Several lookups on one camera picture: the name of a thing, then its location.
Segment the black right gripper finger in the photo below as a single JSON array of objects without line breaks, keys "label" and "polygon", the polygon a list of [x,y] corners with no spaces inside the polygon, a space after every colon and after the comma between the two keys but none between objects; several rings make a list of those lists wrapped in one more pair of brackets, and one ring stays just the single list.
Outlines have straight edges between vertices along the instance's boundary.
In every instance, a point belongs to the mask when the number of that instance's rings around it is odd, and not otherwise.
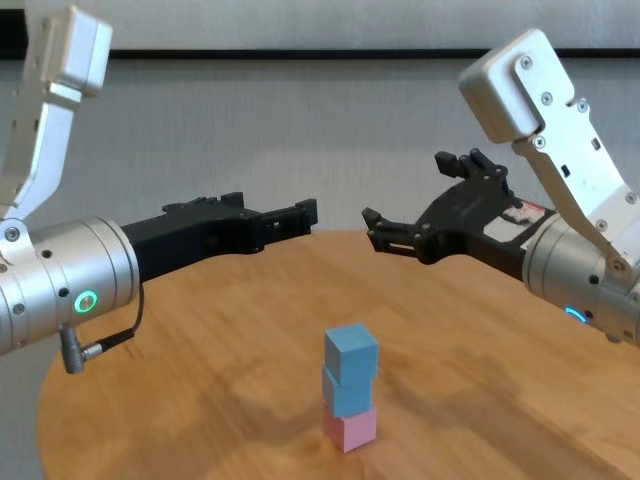
[{"label": "black right gripper finger", "polygon": [[496,181],[504,193],[510,192],[506,180],[508,170],[503,165],[495,164],[477,148],[461,156],[439,151],[434,155],[434,159],[439,172],[443,175],[463,180],[479,177]]},{"label": "black right gripper finger", "polygon": [[420,232],[413,224],[389,221],[371,208],[363,209],[361,214],[376,252],[416,258],[415,243]]}]

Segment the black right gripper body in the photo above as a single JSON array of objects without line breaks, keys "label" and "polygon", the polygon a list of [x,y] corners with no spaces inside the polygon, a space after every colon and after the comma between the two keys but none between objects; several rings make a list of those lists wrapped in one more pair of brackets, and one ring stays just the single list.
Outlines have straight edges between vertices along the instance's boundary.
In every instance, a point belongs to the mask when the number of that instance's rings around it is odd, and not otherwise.
[{"label": "black right gripper body", "polygon": [[466,255],[521,280],[528,242],[554,214],[517,197],[504,177],[468,178],[416,221],[414,252],[426,265]]}]

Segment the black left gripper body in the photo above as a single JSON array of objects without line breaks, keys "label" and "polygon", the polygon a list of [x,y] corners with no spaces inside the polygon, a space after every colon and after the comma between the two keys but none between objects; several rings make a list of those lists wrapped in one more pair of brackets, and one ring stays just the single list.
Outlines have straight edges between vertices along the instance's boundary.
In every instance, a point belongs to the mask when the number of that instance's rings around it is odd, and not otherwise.
[{"label": "black left gripper body", "polygon": [[240,192],[162,207],[162,214],[122,227],[146,282],[210,257],[264,249],[261,215]]}]

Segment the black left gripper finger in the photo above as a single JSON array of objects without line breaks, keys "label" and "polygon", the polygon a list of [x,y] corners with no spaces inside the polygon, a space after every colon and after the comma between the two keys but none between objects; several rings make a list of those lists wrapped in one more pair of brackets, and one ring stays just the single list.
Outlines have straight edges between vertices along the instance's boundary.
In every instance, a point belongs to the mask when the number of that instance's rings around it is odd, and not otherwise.
[{"label": "black left gripper finger", "polygon": [[285,240],[310,235],[318,223],[317,201],[305,199],[291,207],[259,214],[259,249]]}]

